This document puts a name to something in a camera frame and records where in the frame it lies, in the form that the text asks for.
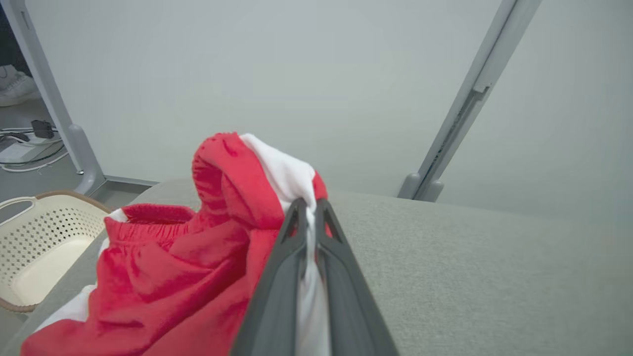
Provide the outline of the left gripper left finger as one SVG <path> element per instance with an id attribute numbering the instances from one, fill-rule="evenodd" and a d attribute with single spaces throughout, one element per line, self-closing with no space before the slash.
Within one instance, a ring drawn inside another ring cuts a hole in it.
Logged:
<path id="1" fill-rule="evenodd" d="M 293 356 L 297 349 L 299 283 L 306 270 L 307 203 L 289 208 L 260 277 L 231 356 Z"/>

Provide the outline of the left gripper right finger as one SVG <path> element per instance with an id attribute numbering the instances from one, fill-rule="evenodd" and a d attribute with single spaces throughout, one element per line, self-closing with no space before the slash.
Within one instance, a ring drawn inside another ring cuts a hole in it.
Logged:
<path id="1" fill-rule="evenodd" d="M 333 356 L 398 356 L 393 337 L 327 200 L 318 200 L 315 236 Z"/>

